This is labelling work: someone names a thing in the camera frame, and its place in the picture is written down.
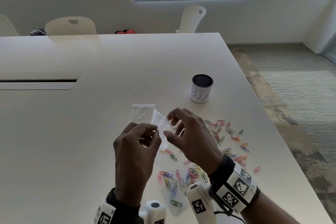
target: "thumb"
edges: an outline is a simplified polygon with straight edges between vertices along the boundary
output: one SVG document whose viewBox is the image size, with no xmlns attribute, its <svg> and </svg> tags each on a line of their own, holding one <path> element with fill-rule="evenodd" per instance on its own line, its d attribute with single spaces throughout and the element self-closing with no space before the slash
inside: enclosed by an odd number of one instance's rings
<svg viewBox="0 0 336 224">
<path fill-rule="evenodd" d="M 156 130 L 154 132 L 154 135 L 152 137 L 152 140 L 149 144 L 149 148 L 150 150 L 152 150 L 153 152 L 157 153 L 157 151 L 159 150 L 159 147 L 160 147 L 160 144 L 161 144 L 161 138 L 159 136 L 159 131 Z"/>
<path fill-rule="evenodd" d="M 163 131 L 163 134 L 167 137 L 168 142 L 175 145 L 177 148 L 181 149 L 182 140 L 180 137 L 178 137 L 177 135 L 168 130 Z"/>
</svg>

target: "hand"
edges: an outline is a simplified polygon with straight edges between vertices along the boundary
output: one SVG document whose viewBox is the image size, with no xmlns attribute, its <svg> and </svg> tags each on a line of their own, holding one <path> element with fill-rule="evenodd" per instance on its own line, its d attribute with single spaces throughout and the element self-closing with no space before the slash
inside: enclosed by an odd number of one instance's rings
<svg viewBox="0 0 336 224">
<path fill-rule="evenodd" d="M 175 126 L 181 120 L 175 134 L 170 131 L 163 132 L 167 140 L 182 150 L 187 159 L 199 165 L 208 175 L 211 175 L 217 169 L 223 154 L 219 151 L 202 118 L 188 109 L 182 110 L 180 108 L 172 110 L 167 118 L 172 120 L 172 126 Z"/>
<path fill-rule="evenodd" d="M 152 124 L 132 122 L 113 143 L 114 196 L 128 206 L 140 205 L 146 183 L 152 174 L 154 159 L 161 144 L 157 128 Z"/>
</svg>

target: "chair backrest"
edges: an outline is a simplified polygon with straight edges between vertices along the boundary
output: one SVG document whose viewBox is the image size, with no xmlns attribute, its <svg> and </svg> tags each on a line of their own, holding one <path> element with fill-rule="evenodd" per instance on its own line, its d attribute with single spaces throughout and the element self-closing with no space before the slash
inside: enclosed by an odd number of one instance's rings
<svg viewBox="0 0 336 224">
<path fill-rule="evenodd" d="M 183 12 L 180 29 L 176 33 L 195 33 L 206 12 L 200 5 L 189 5 Z"/>
<path fill-rule="evenodd" d="M 0 36 L 19 36 L 11 21 L 0 14 Z"/>
<path fill-rule="evenodd" d="M 96 26 L 89 18 L 63 17 L 45 25 L 47 35 L 97 35 Z"/>
</svg>

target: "wall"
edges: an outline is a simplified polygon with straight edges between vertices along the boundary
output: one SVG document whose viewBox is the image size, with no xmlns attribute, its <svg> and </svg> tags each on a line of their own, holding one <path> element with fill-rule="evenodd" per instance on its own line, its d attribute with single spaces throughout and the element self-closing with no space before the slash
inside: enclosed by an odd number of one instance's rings
<svg viewBox="0 0 336 224">
<path fill-rule="evenodd" d="M 336 35 L 336 0 L 332 0 L 308 30 L 303 43 L 315 53 L 323 53 Z"/>
<path fill-rule="evenodd" d="M 84 16 L 98 34 L 133 29 L 136 33 L 173 33 L 183 9 L 207 9 L 197 32 L 219 32 L 226 43 L 302 42 L 330 0 L 214 0 L 139 3 L 133 0 L 0 0 L 20 35 L 55 18 Z"/>
</svg>

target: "black mesh cup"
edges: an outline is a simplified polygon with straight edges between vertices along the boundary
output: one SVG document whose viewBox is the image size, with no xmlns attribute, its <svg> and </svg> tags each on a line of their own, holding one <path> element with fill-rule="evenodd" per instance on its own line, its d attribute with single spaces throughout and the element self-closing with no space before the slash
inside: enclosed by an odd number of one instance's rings
<svg viewBox="0 0 336 224">
<path fill-rule="evenodd" d="M 213 79 L 206 74 L 197 74 L 192 78 L 191 82 L 191 100 L 199 104 L 207 102 Z"/>
<path fill-rule="evenodd" d="M 202 88 L 208 88 L 213 85 L 213 79 L 206 74 L 197 74 L 192 78 L 192 83 Z"/>
</svg>

